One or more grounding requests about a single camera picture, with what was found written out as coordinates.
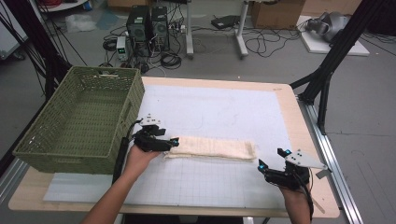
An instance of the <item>woven basket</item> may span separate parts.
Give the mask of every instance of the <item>woven basket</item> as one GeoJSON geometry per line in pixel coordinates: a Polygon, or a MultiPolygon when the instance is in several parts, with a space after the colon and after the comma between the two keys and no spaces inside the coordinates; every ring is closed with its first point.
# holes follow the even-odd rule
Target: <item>woven basket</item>
{"type": "Polygon", "coordinates": [[[144,91],[137,69],[73,67],[13,154],[40,172],[111,175],[144,91]]]}

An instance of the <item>folded towel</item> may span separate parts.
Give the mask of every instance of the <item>folded towel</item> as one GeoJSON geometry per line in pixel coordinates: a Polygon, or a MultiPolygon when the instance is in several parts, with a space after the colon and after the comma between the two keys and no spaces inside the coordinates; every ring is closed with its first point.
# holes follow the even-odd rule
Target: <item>folded towel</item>
{"type": "Polygon", "coordinates": [[[172,147],[165,158],[217,157],[238,161],[256,159],[254,144],[249,141],[181,136],[178,142],[179,146],[172,147]]]}

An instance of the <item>gray floor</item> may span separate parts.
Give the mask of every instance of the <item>gray floor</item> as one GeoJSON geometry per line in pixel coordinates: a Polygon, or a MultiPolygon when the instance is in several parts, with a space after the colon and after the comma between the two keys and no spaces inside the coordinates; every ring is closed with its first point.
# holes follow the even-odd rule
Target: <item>gray floor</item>
{"type": "MultiPolygon", "coordinates": [[[[80,9],[57,15],[86,13],[80,9]]],[[[94,21],[103,11],[88,12],[94,21]]],[[[210,19],[196,19],[194,24],[210,27],[210,19]]],[[[119,19],[116,28],[125,23],[119,19]]],[[[103,37],[109,30],[67,34],[67,37],[87,62],[97,66],[104,61],[103,37]]],[[[246,35],[246,39],[255,35],[246,35]]],[[[308,53],[302,40],[286,43],[285,48],[269,58],[254,53],[239,59],[230,33],[194,33],[193,60],[185,58],[177,70],[152,69],[150,77],[184,77],[251,82],[291,83],[315,71],[325,55],[308,53]]],[[[395,44],[377,45],[396,53],[395,44]]],[[[364,223],[394,223],[396,218],[396,175],[392,165],[396,160],[396,58],[384,50],[361,40],[371,55],[347,56],[336,70],[329,95],[326,130],[346,182],[352,192],[364,223]]],[[[82,65],[77,55],[67,48],[69,61],[82,65]]],[[[295,90],[300,93],[303,88],[295,90]]],[[[24,126],[44,102],[31,63],[6,60],[0,63],[0,156],[12,145],[24,126]]],[[[0,206],[0,223],[78,223],[83,213],[15,212],[7,208],[9,196],[0,206]]],[[[273,218],[269,223],[288,223],[273,218]]],[[[337,219],[314,219],[313,223],[347,223],[344,215],[337,219]]]]}

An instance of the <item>wooden table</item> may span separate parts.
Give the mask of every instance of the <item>wooden table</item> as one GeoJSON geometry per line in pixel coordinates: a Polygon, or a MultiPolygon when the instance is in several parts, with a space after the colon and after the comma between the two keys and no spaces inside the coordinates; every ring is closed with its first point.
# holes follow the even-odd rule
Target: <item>wooden table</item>
{"type": "MultiPolygon", "coordinates": [[[[291,148],[303,148],[305,152],[318,159],[311,135],[306,127],[302,112],[289,85],[253,82],[233,82],[201,79],[179,79],[161,77],[143,77],[146,85],[208,87],[234,90],[272,91],[276,94],[283,119],[290,138],[291,148]]],[[[89,211],[93,203],[52,203],[44,202],[53,174],[44,174],[29,168],[23,180],[9,202],[12,210],[25,211],[89,211]]],[[[317,179],[314,175],[312,196],[314,199],[314,217],[338,217],[340,212],[334,199],[327,177],[317,179]]],[[[121,213],[243,216],[243,217],[287,217],[285,210],[250,208],[205,208],[160,205],[125,204],[121,213]]]]}

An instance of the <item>human arm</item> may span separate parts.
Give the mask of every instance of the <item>human arm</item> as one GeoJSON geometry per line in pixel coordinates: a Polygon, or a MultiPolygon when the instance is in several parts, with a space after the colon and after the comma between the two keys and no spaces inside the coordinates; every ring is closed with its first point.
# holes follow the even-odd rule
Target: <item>human arm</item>
{"type": "Polygon", "coordinates": [[[84,217],[81,224],[114,223],[132,185],[146,170],[149,162],[159,154],[160,152],[144,152],[138,146],[132,146],[122,175],[84,217]]]}
{"type": "Polygon", "coordinates": [[[310,212],[306,195],[301,191],[279,188],[292,224],[309,224],[310,212]]]}

